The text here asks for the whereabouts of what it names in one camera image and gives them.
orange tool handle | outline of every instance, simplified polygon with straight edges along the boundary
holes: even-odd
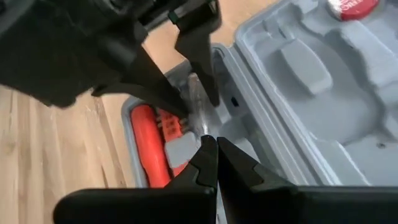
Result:
[[[164,187],[170,182],[169,165],[154,110],[148,105],[134,108],[131,112],[131,123],[150,187]]]

red label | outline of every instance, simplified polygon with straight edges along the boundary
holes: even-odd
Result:
[[[341,20],[348,21],[362,19],[369,15],[379,0],[329,0],[329,3],[335,11],[340,11]]]

tool case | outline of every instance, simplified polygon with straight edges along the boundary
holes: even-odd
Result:
[[[231,47],[213,45],[221,99],[206,107],[206,133],[296,185],[396,186],[398,3],[375,1],[362,19],[344,21],[330,1],[280,1],[242,24]],[[190,75],[188,62],[166,74],[192,109]],[[137,187],[148,183],[131,111],[144,103],[130,97],[122,110]],[[196,137],[168,149],[169,163],[198,149],[187,140],[198,139],[198,119],[188,122]]]

wooden floor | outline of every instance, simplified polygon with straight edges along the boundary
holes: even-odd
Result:
[[[238,25],[276,0],[220,0],[223,25],[213,42],[229,45]],[[163,72],[182,62],[170,23],[150,34]],[[121,122],[126,95],[82,95],[67,110],[0,87],[0,224],[52,223],[57,201],[90,187],[133,187]]]

